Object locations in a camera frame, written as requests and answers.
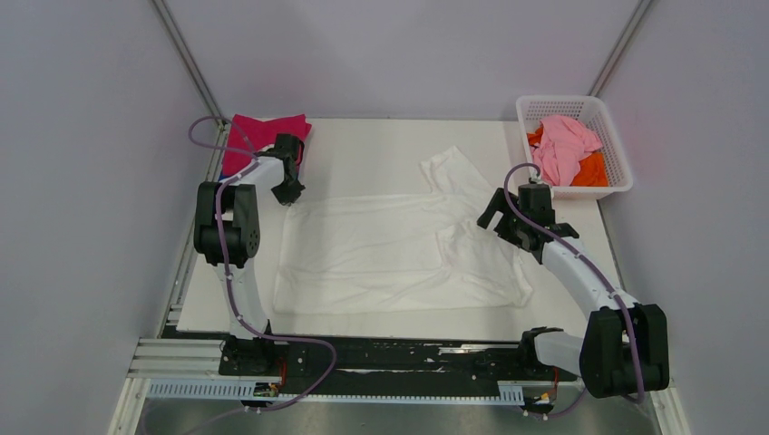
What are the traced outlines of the white printed t shirt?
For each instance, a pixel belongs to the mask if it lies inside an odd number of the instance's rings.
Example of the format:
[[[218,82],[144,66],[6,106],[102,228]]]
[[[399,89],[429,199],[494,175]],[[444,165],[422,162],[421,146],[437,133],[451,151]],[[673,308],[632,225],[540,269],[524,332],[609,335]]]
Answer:
[[[477,218],[493,188],[457,148],[420,165],[426,194],[298,202],[275,281],[282,314],[522,307],[533,288],[520,250]]]

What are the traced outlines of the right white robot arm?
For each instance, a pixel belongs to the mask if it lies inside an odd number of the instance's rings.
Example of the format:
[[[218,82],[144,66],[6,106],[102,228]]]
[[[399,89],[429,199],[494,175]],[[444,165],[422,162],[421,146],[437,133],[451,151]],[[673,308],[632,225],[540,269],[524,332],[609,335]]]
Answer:
[[[667,316],[613,285],[587,254],[576,229],[556,219],[550,188],[497,188],[477,220],[529,253],[555,276],[587,318],[583,336],[537,327],[521,337],[518,365],[540,378],[556,367],[579,376],[595,398],[663,391],[670,383]]]

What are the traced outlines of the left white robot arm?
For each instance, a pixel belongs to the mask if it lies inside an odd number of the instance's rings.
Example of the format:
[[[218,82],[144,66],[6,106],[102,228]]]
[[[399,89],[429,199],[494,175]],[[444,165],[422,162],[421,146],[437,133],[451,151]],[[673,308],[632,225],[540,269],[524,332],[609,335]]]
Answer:
[[[229,307],[229,334],[239,339],[269,335],[255,268],[261,242],[259,210],[287,208],[300,198],[305,186],[298,167],[304,149],[299,137],[281,133],[242,170],[198,187],[193,245],[217,274]]]

